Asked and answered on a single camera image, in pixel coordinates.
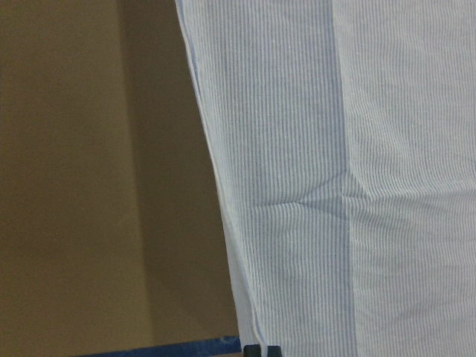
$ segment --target black object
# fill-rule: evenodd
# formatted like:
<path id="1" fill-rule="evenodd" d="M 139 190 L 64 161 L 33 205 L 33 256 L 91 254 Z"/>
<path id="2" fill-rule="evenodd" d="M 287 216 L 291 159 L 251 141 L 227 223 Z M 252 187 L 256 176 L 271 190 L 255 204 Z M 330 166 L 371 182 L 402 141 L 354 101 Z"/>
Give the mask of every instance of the black object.
<path id="1" fill-rule="evenodd" d="M 261 346 L 259 344 L 247 344 L 243 348 L 243 357 L 261 357 Z M 268 346 L 268 357 L 283 357 L 281 347 Z"/>

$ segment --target blue tape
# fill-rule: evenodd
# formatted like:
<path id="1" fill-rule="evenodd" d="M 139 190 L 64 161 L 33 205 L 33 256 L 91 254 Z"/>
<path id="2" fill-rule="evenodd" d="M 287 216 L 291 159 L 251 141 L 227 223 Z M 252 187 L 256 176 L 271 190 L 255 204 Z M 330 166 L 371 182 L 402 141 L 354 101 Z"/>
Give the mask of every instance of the blue tape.
<path id="1" fill-rule="evenodd" d="M 211 340 L 145 347 L 129 351 L 96 353 L 80 357 L 210 357 L 241 352 L 241 344 L 236 336 L 225 336 Z"/>

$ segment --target blue strip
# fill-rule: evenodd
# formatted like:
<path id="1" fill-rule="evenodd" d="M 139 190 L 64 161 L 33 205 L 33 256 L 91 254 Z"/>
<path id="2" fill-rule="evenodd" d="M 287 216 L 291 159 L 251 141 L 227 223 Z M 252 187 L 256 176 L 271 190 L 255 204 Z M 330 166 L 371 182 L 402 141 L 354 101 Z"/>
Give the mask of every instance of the blue strip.
<path id="1" fill-rule="evenodd" d="M 168 344 L 129 351 L 97 353 L 81 357 L 210 357 L 241 352 L 239 338 L 225 336 L 212 340 Z"/>

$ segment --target light blue fabric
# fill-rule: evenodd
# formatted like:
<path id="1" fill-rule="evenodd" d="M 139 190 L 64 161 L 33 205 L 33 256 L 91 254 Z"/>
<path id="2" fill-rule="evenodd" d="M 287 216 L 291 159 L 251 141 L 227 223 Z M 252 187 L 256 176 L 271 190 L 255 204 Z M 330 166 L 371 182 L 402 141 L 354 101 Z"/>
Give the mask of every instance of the light blue fabric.
<path id="1" fill-rule="evenodd" d="M 242 346 L 476 356 L 475 3 L 176 3 Z"/>

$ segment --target brown background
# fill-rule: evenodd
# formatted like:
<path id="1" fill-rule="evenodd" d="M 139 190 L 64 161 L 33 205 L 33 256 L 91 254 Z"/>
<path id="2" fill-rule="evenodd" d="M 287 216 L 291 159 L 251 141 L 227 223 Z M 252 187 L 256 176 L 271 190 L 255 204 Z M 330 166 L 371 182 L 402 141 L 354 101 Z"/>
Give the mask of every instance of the brown background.
<path id="1" fill-rule="evenodd" d="M 175 3 L 0 17 L 0 356 L 237 335 Z"/>

